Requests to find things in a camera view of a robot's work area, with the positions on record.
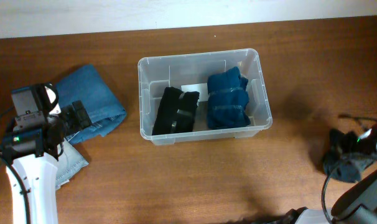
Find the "small black garment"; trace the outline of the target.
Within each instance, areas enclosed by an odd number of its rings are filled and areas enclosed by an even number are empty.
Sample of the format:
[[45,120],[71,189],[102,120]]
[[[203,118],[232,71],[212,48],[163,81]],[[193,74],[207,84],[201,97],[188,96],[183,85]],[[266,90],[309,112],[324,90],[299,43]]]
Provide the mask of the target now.
[[369,139],[359,139],[355,132],[343,133],[337,129],[329,132],[330,149],[322,159],[323,170],[335,180],[355,183],[361,180],[362,172],[374,163],[371,159],[352,159],[342,162],[344,156],[364,154],[377,156],[375,145]]

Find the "black garment with tape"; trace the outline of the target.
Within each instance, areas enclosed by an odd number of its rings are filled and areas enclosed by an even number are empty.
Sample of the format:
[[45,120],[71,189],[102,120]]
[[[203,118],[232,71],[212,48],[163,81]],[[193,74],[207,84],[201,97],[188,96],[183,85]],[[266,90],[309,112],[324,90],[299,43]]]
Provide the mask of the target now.
[[157,111],[152,135],[193,131],[200,93],[166,87]]

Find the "navy blue garment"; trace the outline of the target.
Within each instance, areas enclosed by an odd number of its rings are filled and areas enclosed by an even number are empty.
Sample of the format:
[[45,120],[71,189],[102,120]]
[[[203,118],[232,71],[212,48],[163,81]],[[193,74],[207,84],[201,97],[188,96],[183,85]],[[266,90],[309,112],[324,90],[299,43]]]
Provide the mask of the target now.
[[242,128],[250,125],[246,106],[248,79],[238,67],[208,77],[207,124],[210,129]]

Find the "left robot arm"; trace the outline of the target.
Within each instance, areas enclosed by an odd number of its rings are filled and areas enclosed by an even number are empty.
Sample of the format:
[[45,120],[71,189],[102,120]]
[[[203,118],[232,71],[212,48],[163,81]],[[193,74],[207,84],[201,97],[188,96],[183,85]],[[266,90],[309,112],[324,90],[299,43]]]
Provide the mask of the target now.
[[81,101],[61,108],[51,83],[13,90],[16,116],[0,143],[12,190],[14,223],[57,223],[55,182],[65,137],[89,126]]

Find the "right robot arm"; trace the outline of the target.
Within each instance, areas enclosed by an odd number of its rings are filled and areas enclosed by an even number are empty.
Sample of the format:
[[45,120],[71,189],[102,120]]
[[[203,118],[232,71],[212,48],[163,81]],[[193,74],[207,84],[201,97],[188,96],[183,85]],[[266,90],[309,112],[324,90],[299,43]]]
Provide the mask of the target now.
[[[329,149],[322,159],[326,179],[321,192],[321,210],[292,209],[278,223],[377,223],[377,119],[364,133],[329,132]],[[330,180],[353,184],[328,209],[325,203]]]

